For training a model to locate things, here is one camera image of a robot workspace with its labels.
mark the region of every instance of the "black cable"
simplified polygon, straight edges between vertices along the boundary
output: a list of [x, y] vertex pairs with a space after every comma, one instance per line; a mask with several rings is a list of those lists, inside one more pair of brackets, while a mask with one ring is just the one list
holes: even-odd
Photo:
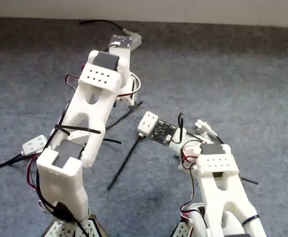
[[125, 157], [125, 160], [123, 161], [122, 165], [120, 166], [119, 170], [117, 171], [117, 173], [115, 174], [115, 176], [113, 177], [111, 183], [109, 184], [109, 186], [107, 187], [107, 190], [110, 190], [111, 187], [114, 185], [114, 183], [116, 182], [116, 180], [118, 179], [120, 173], [123, 171], [128, 159], [130, 158], [130, 156], [132, 155], [133, 151], [135, 150], [138, 142], [142, 139], [141, 136], [138, 136], [134, 145], [132, 146], [132, 148], [129, 150], [127, 156]]
[[183, 135], [183, 114], [182, 113], [179, 113], [178, 115], [178, 127], [180, 128], [179, 142], [175, 142], [173, 139], [171, 140], [175, 144], [180, 144], [182, 142], [182, 135]]
[[68, 125], [61, 125], [61, 124], [56, 124], [55, 128], [61, 130], [64, 133], [66, 133], [68, 136], [70, 136], [70, 132], [68, 132], [64, 128], [73, 129], [73, 130], [80, 130], [80, 131], [86, 131], [86, 132], [92, 132], [92, 133], [95, 133], [95, 134], [100, 134], [101, 133], [101, 131], [99, 131], [99, 130], [91, 129], [91, 128], [88, 128], [88, 127], [68, 126]]
[[87, 233], [87, 231], [83, 228], [82, 224], [80, 222], [77, 222], [77, 226], [79, 226], [79, 228], [81, 229], [82, 233], [86, 236], [89, 237], [89, 234]]
[[222, 141], [222, 139], [219, 138], [219, 136], [215, 137], [221, 144], [224, 144], [224, 142]]
[[115, 140], [115, 139], [110, 139], [110, 138], [103, 138], [103, 141], [106, 141], [106, 142], [114, 142], [114, 143], [122, 144], [121, 141], [118, 141], [118, 140]]
[[86, 20], [86, 21], [80, 21], [80, 22], [79, 22], [79, 25], [84, 25], [84, 24], [88, 24], [88, 23], [95, 23], [95, 22], [101, 22], [101, 21], [102, 21], [102, 22], [108, 22], [108, 23], [110, 23], [110, 24], [116, 26], [117, 28], [123, 30], [123, 27], [120, 26], [120, 25], [118, 25], [118, 24], [116, 24], [115, 22], [113, 22], [113, 21], [109, 21], [109, 20], [102, 20], [102, 19], [98, 19], [98, 20]]
[[24, 157], [21, 154], [17, 154], [15, 157], [7, 160], [6, 162], [1, 163], [0, 168], [4, 167], [6, 165], [11, 165], [11, 164], [17, 163], [17, 162], [19, 162], [23, 159], [27, 159], [27, 158], [28, 158], [28, 156]]
[[143, 102], [139, 102], [136, 107], [134, 109], [130, 109], [127, 113], [125, 113], [122, 117], [120, 117], [118, 120], [116, 120], [114, 123], [106, 126], [105, 130], [110, 129], [111, 127], [113, 127], [114, 125], [116, 125], [118, 122], [120, 122], [121, 120], [123, 120], [124, 118], [126, 118], [129, 114], [131, 114], [134, 110], [136, 110]]
[[249, 183], [256, 184], [256, 185], [259, 184], [258, 181], [255, 181], [255, 180], [252, 180], [252, 179], [248, 179], [248, 178], [246, 178], [246, 177], [244, 177], [244, 176], [239, 176], [239, 177], [240, 177], [242, 180], [247, 181], [247, 182], [249, 182]]

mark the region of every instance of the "white plastic connector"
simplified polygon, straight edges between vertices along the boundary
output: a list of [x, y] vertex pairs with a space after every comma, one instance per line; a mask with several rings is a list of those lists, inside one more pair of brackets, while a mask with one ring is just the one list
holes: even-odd
[[203, 122], [198, 119], [195, 123], [195, 126], [198, 128], [198, 132], [203, 136], [203, 134], [209, 134], [213, 137], [217, 136], [217, 133], [213, 131], [213, 129], [208, 125], [207, 122]]
[[29, 156], [35, 153], [43, 151], [44, 146], [46, 145], [47, 138], [44, 135], [40, 135], [32, 140], [24, 143], [22, 145], [21, 155]]
[[123, 29], [123, 32], [127, 36], [133, 37], [133, 43], [130, 47], [130, 51], [133, 51], [134, 49], [138, 48], [142, 44], [142, 36], [139, 33], [128, 31], [127, 29]]
[[152, 133], [154, 127], [158, 122], [158, 119], [159, 119], [158, 115], [153, 114], [150, 111], [147, 111], [137, 127], [138, 133], [141, 133], [146, 137], [150, 136], [150, 134]]

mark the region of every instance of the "circuit board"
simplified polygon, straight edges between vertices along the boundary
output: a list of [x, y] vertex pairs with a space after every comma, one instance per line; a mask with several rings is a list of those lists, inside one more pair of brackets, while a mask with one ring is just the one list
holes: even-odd
[[176, 126], [160, 119], [154, 127], [150, 138], [165, 146], [169, 146], [169, 143], [176, 130]]

